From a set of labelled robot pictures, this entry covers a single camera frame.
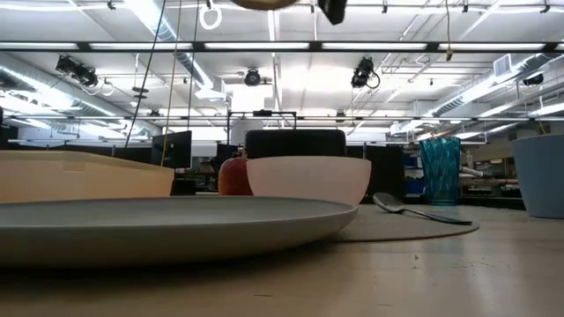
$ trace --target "round mat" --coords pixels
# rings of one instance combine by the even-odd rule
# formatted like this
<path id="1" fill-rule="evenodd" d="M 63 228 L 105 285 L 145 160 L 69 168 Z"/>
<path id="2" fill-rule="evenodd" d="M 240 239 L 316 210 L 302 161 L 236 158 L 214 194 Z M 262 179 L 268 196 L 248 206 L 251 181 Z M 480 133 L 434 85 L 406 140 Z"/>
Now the round mat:
<path id="1" fill-rule="evenodd" d="M 445 217 L 460 218 L 455 211 L 429 210 Z M 479 228 L 472 225 L 449 225 L 429 220 L 412 213 L 392 214 L 375 205 L 361 205 L 356 218 L 335 235 L 333 242 L 368 242 L 440 238 L 473 232 Z"/>

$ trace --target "apple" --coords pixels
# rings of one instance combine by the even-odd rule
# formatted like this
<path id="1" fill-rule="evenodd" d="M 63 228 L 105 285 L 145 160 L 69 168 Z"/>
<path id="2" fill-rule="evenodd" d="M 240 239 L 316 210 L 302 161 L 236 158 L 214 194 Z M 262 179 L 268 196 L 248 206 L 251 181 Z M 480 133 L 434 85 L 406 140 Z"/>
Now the apple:
<path id="1" fill-rule="evenodd" d="M 219 169 L 220 195 L 253 195 L 247 176 L 247 159 L 230 158 Z"/>

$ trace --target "metal spoon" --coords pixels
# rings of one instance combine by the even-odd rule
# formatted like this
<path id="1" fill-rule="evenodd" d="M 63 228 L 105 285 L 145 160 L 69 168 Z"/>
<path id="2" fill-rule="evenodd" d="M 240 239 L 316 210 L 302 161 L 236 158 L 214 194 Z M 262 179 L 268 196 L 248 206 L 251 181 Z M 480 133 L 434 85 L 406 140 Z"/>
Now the metal spoon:
<path id="1" fill-rule="evenodd" d="M 376 193 L 372 196 L 372 199 L 374 199 L 375 204 L 377 204 L 380 208 L 382 208 L 383 210 L 386 210 L 387 212 L 403 213 L 404 211 L 409 211 L 409 212 L 418 214 L 420 216 L 427 217 L 431 220 L 439 221 L 439 222 L 442 222 L 442 223 L 445 223 L 445 224 L 452 224 L 452 225 L 471 225 L 472 224 L 472 221 L 459 220 L 459 219 L 454 219 L 454 218 L 450 218 L 450 217 L 437 216 L 437 215 L 429 214 L 429 213 L 426 213 L 426 212 L 409 210 L 409 209 L 405 208 L 405 205 L 401 201 L 399 201 L 396 197 L 394 197 L 393 195 L 390 195 L 390 194 Z"/>

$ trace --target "glass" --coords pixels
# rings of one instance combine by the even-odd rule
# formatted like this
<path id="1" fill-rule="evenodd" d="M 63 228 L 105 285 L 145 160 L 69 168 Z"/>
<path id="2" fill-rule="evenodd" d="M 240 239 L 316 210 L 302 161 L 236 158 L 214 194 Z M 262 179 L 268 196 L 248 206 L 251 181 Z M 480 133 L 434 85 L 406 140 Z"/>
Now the glass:
<path id="1" fill-rule="evenodd" d="M 437 137 L 419 141 L 425 188 L 432 205 L 453 206 L 458 198 L 460 139 Z"/>

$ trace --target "table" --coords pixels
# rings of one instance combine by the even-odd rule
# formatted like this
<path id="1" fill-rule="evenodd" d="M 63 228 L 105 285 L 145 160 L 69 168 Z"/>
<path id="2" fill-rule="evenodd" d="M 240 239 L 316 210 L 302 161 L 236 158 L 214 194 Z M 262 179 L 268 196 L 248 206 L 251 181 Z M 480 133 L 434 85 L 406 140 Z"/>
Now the table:
<path id="1" fill-rule="evenodd" d="M 520 210 L 458 209 L 481 228 L 452 238 L 315 244 L 178 267 L 2 269 L 0 312 L 3 317 L 561 316 L 564 221 L 530 218 Z"/>

